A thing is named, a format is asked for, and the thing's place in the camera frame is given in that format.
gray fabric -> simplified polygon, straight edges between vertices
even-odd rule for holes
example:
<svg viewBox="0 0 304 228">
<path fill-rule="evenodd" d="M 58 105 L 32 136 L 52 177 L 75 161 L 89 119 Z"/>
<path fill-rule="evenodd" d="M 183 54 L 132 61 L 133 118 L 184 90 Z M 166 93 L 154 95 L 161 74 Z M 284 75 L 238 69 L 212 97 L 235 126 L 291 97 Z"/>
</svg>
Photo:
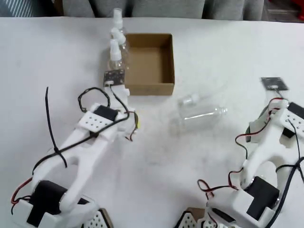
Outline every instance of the gray fabric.
<svg viewBox="0 0 304 228">
<path fill-rule="evenodd" d="M 247 0 L 244 9 L 244 20 L 261 20 L 264 9 L 264 1 Z"/>
<path fill-rule="evenodd" d="M 62 2 L 64 15 L 68 17 L 90 17 L 94 13 L 89 1 L 86 0 L 66 0 Z"/>
<path fill-rule="evenodd" d="M 177 17 L 222 20 L 261 20 L 264 0 L 63 0 L 68 16 L 91 17 L 82 11 L 90 3 L 96 17 L 112 17 L 122 8 L 127 17 Z"/>
<path fill-rule="evenodd" d="M 207 19 L 242 20 L 245 0 L 209 0 Z"/>
<path fill-rule="evenodd" d="M 205 0 L 135 0 L 133 17 L 198 18 Z"/>
</svg>

lying bottle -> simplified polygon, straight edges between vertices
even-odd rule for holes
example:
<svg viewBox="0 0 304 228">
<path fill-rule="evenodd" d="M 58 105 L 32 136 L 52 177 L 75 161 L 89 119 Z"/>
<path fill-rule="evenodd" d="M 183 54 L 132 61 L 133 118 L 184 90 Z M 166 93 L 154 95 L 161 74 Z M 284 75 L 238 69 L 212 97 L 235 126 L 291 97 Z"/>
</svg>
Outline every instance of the lying bottle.
<svg viewBox="0 0 304 228">
<path fill-rule="evenodd" d="M 227 113 L 223 107 L 211 105 L 197 105 L 179 109 L 179 122 L 181 130 L 210 127 L 216 124 Z"/>
</svg>

red object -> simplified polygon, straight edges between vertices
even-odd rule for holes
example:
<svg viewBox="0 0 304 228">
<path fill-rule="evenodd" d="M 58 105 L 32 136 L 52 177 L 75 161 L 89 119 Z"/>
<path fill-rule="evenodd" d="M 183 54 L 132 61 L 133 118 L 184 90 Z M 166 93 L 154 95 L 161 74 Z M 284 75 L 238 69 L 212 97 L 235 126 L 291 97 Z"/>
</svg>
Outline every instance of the red object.
<svg viewBox="0 0 304 228">
<path fill-rule="evenodd" d="M 293 0 L 293 2 L 301 7 L 302 10 L 299 19 L 304 20 L 304 0 Z"/>
</svg>

white robotic arm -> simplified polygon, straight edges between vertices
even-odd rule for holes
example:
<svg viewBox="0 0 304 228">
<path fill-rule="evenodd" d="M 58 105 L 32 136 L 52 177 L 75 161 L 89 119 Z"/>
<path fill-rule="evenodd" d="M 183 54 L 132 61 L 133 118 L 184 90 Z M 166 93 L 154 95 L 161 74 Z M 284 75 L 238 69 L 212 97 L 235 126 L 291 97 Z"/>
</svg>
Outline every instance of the white robotic arm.
<svg viewBox="0 0 304 228">
<path fill-rule="evenodd" d="M 64 150 L 62 155 L 67 165 L 78 166 L 76 178 L 70 188 L 65 189 L 48 181 L 51 173 L 64 168 L 60 156 L 52 156 L 42 162 L 32 177 L 30 201 L 21 199 L 14 208 L 13 220 L 17 224 L 27 228 L 80 227 L 95 215 L 102 216 L 97 212 L 99 206 L 83 196 L 83 191 L 116 136 L 119 133 L 130 134 L 134 128 L 134 118 L 128 118 L 133 110 L 126 107 L 129 90 L 123 85 L 122 73 L 112 71 L 105 74 L 105 91 L 110 96 L 111 106 L 94 104 L 59 148 L 59 151 Z M 90 143 L 84 142 L 71 149 L 64 149 L 85 141 L 94 133 L 97 135 L 90 138 Z M 102 227 L 110 226 L 106 222 Z"/>
<path fill-rule="evenodd" d="M 276 113 L 271 114 L 269 120 L 266 112 L 253 123 L 253 126 L 258 125 L 256 129 L 261 129 L 265 124 L 266 127 L 256 138 L 251 138 L 252 142 L 258 142 L 258 147 L 242 166 L 241 188 L 221 189 L 208 201 L 210 215 L 228 227 L 269 227 L 269 221 L 275 215 L 282 197 L 285 198 L 283 192 L 291 167 L 277 171 L 277 187 L 255 176 L 255 173 L 266 161 L 272 162 L 277 169 L 282 165 L 297 163 L 298 148 L 293 136 L 296 132 L 299 140 L 304 138 L 304 109 L 282 99 L 275 110 Z"/>
</svg>

cardboard box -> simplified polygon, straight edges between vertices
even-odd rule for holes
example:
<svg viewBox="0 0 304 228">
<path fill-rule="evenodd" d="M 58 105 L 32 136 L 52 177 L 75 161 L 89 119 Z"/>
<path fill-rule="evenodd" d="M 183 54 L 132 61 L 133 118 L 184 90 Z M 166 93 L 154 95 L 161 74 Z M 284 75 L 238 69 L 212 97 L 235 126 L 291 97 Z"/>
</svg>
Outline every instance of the cardboard box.
<svg viewBox="0 0 304 228">
<path fill-rule="evenodd" d="M 127 34 L 130 45 L 125 86 L 131 95 L 171 95 L 174 61 L 171 34 Z"/>
</svg>

